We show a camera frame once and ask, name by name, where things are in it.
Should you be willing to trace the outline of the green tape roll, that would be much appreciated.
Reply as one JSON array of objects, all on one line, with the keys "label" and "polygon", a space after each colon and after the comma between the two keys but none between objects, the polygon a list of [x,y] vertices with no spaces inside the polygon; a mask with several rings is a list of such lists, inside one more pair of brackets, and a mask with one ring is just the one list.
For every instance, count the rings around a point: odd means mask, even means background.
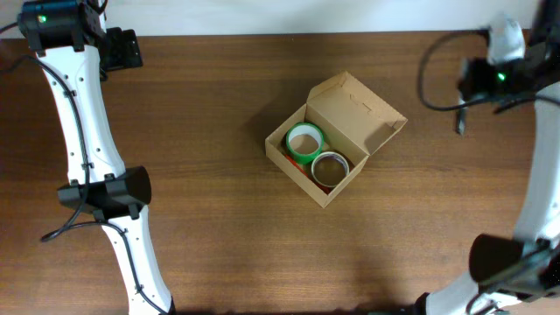
[{"label": "green tape roll", "polygon": [[300,122],[286,134],[285,143],[292,159],[301,165],[309,164],[323,150],[322,131],[312,123]]}]

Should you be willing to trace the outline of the black and white marker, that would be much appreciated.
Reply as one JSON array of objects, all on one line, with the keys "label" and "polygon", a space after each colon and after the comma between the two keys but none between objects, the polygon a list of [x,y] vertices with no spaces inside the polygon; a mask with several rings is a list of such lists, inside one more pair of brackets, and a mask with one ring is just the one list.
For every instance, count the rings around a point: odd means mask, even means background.
[{"label": "black and white marker", "polygon": [[455,115],[455,132],[463,136],[466,133],[466,108],[460,108],[456,111]]}]

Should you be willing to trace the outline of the brown cardboard box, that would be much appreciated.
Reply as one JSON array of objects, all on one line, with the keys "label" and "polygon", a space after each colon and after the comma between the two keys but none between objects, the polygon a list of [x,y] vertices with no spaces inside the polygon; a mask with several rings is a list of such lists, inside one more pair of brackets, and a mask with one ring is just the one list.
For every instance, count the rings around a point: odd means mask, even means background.
[{"label": "brown cardboard box", "polygon": [[[320,206],[327,207],[407,121],[350,73],[343,72],[312,88],[305,104],[265,139],[266,156]],[[284,154],[291,157],[285,138],[297,123],[315,124],[325,140],[321,153],[338,152],[349,163],[350,172],[336,187],[329,188],[328,195],[284,157]],[[299,165],[315,181],[312,161]]]}]

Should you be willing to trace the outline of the beige masking tape roll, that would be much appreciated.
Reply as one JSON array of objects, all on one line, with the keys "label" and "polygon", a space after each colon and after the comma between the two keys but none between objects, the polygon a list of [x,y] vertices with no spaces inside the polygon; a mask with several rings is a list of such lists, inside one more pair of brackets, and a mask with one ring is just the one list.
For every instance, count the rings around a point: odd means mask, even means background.
[{"label": "beige masking tape roll", "polygon": [[350,172],[347,160],[335,151],[320,153],[311,163],[311,175],[324,187],[336,187]]}]

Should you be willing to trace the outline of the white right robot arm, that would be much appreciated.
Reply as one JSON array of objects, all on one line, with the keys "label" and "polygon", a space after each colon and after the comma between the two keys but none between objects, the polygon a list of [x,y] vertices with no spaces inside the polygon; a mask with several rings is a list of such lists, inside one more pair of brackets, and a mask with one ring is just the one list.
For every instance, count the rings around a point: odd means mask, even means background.
[{"label": "white right robot arm", "polygon": [[458,83],[456,131],[470,107],[496,104],[500,114],[535,107],[535,148],[528,190],[511,238],[479,235],[469,270],[423,294],[407,314],[502,314],[506,307],[559,296],[559,2],[542,1],[529,37],[499,15],[475,31],[486,57],[465,62]]}]

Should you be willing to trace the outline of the red utility knife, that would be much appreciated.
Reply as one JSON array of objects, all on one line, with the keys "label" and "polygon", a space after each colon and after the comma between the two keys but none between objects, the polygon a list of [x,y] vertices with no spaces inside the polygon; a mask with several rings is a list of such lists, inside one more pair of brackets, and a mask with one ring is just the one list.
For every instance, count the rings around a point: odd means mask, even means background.
[{"label": "red utility knife", "polygon": [[297,168],[307,179],[309,179],[311,182],[313,182],[315,184],[315,186],[317,186],[321,191],[323,191],[325,194],[329,194],[330,193],[330,189],[327,187],[324,187],[320,184],[317,184],[307,173],[307,171],[302,168],[292,157],[290,157],[288,154],[283,154],[284,157],[295,167]]}]

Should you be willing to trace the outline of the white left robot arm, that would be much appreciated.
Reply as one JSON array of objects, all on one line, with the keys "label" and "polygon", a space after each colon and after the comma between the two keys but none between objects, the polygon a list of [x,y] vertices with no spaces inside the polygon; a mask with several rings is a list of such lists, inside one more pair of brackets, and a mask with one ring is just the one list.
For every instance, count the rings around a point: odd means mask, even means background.
[{"label": "white left robot arm", "polygon": [[143,66],[132,30],[106,26],[104,1],[26,1],[17,26],[48,80],[66,144],[67,185],[61,205],[73,209],[49,242],[92,216],[111,242],[131,314],[173,314],[149,229],[151,182],[142,166],[126,167],[112,137],[101,84],[111,71]]}]

